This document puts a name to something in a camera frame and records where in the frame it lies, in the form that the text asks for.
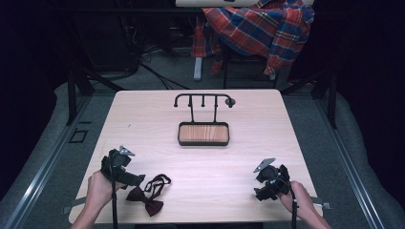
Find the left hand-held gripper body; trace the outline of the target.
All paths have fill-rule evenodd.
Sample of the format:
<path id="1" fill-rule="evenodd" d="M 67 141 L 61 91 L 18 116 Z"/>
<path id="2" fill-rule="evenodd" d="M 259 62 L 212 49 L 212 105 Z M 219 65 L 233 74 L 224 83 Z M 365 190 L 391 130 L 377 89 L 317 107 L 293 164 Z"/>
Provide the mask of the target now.
<path id="1" fill-rule="evenodd" d="M 100 172 L 112 183 L 127 183 L 126 176 L 131 174 L 126 171 L 126 166 L 135 154 L 124 146 L 113 149 L 101 160 Z"/>

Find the grey table bracket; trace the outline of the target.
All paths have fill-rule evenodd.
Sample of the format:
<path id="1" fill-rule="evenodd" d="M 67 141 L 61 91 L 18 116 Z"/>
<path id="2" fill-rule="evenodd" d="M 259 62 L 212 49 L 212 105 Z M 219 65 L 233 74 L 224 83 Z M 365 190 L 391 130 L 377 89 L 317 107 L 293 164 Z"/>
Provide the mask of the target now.
<path id="1" fill-rule="evenodd" d="M 61 214 L 62 215 L 69 214 L 74 207 L 76 207 L 77 205 L 84 204 L 85 201 L 86 201 L 85 197 L 77 198 L 77 199 L 73 200 L 68 206 L 65 206 L 65 207 L 62 208 Z"/>
<path id="2" fill-rule="evenodd" d="M 322 198 L 319 197 L 312 197 L 311 198 L 312 202 L 317 205 L 322 207 L 323 209 L 327 209 L 327 210 L 331 210 L 332 209 L 332 205 L 330 202 L 326 202 L 324 201 Z"/>

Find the red blue plaid shirt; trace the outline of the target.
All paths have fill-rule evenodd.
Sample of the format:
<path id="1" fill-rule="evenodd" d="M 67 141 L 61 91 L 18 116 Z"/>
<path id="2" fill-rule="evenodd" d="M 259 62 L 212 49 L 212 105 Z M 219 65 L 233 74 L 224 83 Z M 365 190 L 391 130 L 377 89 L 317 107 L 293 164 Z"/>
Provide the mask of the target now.
<path id="1" fill-rule="evenodd" d="M 223 65 L 227 45 L 244 56 L 266 59 L 264 74 L 275 75 L 292 65 L 309 39 L 315 11 L 303 0 L 259 0 L 256 4 L 234 7 L 204 8 L 196 21 L 192 55 L 215 56 L 212 70 Z"/>

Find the black rack with wooden tray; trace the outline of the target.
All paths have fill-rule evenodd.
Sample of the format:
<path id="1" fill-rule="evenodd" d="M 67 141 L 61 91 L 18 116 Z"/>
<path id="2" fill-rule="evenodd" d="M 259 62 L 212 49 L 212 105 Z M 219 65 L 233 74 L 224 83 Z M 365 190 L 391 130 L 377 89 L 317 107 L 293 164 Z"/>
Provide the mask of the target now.
<path id="1" fill-rule="evenodd" d="M 228 94 L 183 93 L 174 98 L 174 107 L 179 106 L 181 97 L 187 98 L 187 107 L 190 109 L 191 120 L 179 124 L 177 140 L 181 146 L 227 146 L 230 140 L 229 125 L 217 120 L 220 98 L 224 104 L 233 108 L 236 100 Z M 194 98 L 199 97 L 201 107 L 205 107 L 205 100 L 209 97 L 213 101 L 213 120 L 199 122 L 195 119 Z"/>

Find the dark red bow tie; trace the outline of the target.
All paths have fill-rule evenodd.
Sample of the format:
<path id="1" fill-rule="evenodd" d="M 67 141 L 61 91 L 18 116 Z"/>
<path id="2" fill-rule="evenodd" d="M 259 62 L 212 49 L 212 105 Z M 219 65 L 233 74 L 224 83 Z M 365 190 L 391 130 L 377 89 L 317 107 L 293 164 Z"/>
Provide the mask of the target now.
<path id="1" fill-rule="evenodd" d="M 165 185 L 171 183 L 171 178 L 165 174 L 159 174 L 148 181 L 144 189 L 135 187 L 128 196 L 128 201 L 139 201 L 144 204 L 145 210 L 150 217 L 156 215 L 163 207 L 164 203 L 157 200 Z"/>

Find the black metal stand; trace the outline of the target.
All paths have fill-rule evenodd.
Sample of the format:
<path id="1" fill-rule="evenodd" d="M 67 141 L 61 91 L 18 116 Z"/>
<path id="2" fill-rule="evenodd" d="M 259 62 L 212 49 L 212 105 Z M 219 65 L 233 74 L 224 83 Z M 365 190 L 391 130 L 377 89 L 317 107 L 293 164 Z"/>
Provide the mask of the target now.
<path id="1" fill-rule="evenodd" d="M 98 81 L 115 92 L 123 91 L 122 87 L 98 73 L 92 72 L 86 68 L 74 67 L 69 73 L 67 81 L 69 105 L 67 125 L 71 125 L 77 116 L 76 90 L 79 90 L 84 96 L 92 96 L 94 94 L 95 89 L 90 82 L 91 79 Z"/>
<path id="2" fill-rule="evenodd" d="M 337 99 L 337 75 L 333 69 L 322 70 L 319 73 L 299 79 L 296 83 L 281 91 L 282 95 L 291 94 L 304 87 L 310 82 L 315 85 L 310 93 L 313 99 L 328 99 L 327 119 L 333 129 L 336 129 L 336 99 Z"/>

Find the person's right hand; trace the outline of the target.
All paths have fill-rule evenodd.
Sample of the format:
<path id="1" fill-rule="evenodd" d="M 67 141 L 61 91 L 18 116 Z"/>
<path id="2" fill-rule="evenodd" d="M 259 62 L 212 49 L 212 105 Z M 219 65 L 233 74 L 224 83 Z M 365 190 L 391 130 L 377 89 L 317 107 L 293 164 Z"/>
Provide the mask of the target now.
<path id="1" fill-rule="evenodd" d="M 297 203 L 297 217 L 303 221 L 310 221 L 316 217 L 316 210 L 313 206 L 312 200 L 309 196 L 307 189 L 298 181 L 293 180 L 291 183 L 292 192 L 279 194 L 278 199 L 292 212 L 292 202 L 296 199 Z"/>

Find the person's left hand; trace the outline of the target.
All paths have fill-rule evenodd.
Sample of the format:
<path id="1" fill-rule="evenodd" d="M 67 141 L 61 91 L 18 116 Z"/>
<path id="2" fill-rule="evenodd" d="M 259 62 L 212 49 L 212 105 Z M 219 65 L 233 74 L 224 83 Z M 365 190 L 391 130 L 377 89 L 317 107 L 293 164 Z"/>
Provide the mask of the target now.
<path id="1" fill-rule="evenodd" d="M 122 187 L 120 182 L 113 185 L 100 171 L 93 173 L 88 179 L 85 208 L 100 211 L 112 199 L 113 192 Z"/>

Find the black chair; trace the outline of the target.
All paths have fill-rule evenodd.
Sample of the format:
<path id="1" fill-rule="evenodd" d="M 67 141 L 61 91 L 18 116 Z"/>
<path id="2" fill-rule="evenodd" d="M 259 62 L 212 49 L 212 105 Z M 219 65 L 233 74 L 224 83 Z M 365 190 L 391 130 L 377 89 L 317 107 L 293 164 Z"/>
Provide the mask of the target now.
<path id="1" fill-rule="evenodd" d="M 275 89 L 278 73 L 264 74 L 266 59 L 260 55 L 241 55 L 226 45 L 224 48 L 224 89 Z"/>

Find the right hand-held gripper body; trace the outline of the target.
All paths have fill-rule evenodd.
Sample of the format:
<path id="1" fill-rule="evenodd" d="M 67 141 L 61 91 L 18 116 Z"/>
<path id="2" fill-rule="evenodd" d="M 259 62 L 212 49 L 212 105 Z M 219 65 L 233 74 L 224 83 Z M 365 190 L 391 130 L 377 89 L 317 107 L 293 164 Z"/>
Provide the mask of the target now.
<path id="1" fill-rule="evenodd" d="M 257 173 L 256 179 L 260 183 L 264 183 L 264 187 L 270 189 L 275 195 L 280 193 L 287 194 L 289 192 L 289 174 L 288 169 L 281 165 L 276 168 L 271 165 L 274 158 L 264 159 L 254 170 Z"/>

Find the aluminium floor rail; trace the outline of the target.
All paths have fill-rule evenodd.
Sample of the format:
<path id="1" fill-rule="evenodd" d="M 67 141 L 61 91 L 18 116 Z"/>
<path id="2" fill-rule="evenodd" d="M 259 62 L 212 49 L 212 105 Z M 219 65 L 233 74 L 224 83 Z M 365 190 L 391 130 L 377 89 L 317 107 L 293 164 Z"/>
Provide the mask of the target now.
<path id="1" fill-rule="evenodd" d="M 337 128 L 333 128 L 330 124 L 326 105 L 320 100 L 315 100 L 314 103 L 322 117 L 323 122 L 327 126 L 327 130 L 331 135 L 335 147 L 337 148 L 337 156 L 340 164 L 343 167 L 366 221 L 371 229 L 386 229 L 382 218 L 379 216 L 375 205 L 373 204 L 372 198 L 364 185 L 364 182 L 361 180 L 361 177 L 354 166 L 348 148 L 346 147 L 339 130 Z"/>
<path id="2" fill-rule="evenodd" d="M 97 99 L 79 100 L 78 115 L 65 124 L 59 102 L 51 122 L 11 189 L 0 201 L 0 229 L 69 229 L 69 208 L 85 176 L 101 115 Z"/>

